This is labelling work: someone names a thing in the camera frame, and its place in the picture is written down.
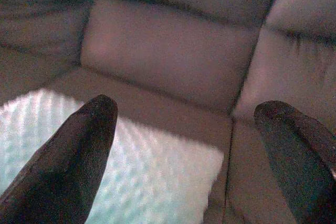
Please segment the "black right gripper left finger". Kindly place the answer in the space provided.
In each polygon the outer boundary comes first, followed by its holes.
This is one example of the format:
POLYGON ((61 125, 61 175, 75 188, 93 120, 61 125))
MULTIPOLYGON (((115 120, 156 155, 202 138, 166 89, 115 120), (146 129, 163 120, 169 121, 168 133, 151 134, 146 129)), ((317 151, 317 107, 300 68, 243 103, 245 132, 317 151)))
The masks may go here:
POLYGON ((71 114, 1 195, 1 223, 86 222, 117 116, 117 103, 103 94, 71 114))

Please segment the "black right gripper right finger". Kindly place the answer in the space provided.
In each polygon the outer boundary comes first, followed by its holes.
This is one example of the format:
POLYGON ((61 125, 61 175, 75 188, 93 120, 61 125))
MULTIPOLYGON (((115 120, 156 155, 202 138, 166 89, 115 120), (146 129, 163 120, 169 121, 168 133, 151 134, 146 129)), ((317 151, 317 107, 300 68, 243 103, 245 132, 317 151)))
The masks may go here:
POLYGON ((271 170, 297 223, 335 223, 335 135, 282 101, 256 106, 271 170))

